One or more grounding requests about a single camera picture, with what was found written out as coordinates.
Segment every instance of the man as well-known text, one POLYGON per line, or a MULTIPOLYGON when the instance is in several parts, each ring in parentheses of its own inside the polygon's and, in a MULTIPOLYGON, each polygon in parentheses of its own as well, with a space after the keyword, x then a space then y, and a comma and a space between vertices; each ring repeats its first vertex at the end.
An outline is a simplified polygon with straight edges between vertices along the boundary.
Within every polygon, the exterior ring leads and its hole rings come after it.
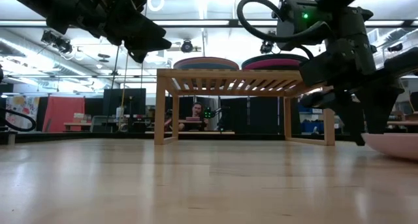
POLYGON ((178 125, 179 131, 207 131, 208 130, 208 119, 203 119, 203 105, 202 103, 196 102, 193 104, 193 107, 191 108, 191 116, 192 117, 199 117, 203 123, 181 123, 178 125))

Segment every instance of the slatted tabletop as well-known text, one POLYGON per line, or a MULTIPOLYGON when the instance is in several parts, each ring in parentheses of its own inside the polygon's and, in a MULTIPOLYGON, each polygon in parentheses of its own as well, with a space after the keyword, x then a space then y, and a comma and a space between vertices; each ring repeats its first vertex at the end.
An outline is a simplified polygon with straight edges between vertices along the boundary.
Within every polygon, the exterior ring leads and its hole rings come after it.
POLYGON ((161 69, 157 77, 175 95, 294 97, 321 87, 306 87, 298 71, 161 69))

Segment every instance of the wooden floor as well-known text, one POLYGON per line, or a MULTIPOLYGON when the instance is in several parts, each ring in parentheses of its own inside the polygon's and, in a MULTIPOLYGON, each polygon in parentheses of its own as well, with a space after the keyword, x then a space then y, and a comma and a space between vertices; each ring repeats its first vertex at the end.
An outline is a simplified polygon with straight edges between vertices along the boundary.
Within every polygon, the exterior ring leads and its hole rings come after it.
POLYGON ((0 149, 1 224, 417 220, 418 164, 353 144, 92 139, 0 149))

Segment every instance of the white ring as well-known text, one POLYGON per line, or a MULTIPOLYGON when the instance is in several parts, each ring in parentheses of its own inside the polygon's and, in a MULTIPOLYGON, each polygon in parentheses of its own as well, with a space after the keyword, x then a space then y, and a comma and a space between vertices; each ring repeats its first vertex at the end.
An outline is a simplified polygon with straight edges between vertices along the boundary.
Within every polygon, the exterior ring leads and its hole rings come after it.
POLYGON ((160 0, 159 1, 159 5, 157 6, 157 7, 154 7, 153 5, 152 5, 152 3, 151 3, 151 0, 148 0, 148 2, 147 2, 147 4, 148 4, 148 8, 151 10, 151 11, 153 11, 153 12, 157 12, 157 11, 160 11, 162 8, 163 8, 163 6, 164 6, 164 0, 160 0))

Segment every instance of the table leg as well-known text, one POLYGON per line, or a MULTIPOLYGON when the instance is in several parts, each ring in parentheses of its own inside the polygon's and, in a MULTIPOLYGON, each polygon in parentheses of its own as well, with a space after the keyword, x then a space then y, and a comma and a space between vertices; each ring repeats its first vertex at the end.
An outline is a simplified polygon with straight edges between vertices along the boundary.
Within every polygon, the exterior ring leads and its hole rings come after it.
POLYGON ((335 116, 331 109, 323 110, 324 117, 324 140, 326 146, 335 146, 335 116))
POLYGON ((154 145, 164 144, 165 119, 165 78, 157 77, 157 93, 155 102, 154 145))
POLYGON ((290 98, 284 98, 283 103, 283 113, 284 119, 285 119, 285 138, 286 140, 288 138, 292 137, 292 111, 291 111, 291 99, 290 98))
POLYGON ((172 97, 172 136, 178 139, 179 97, 172 97))

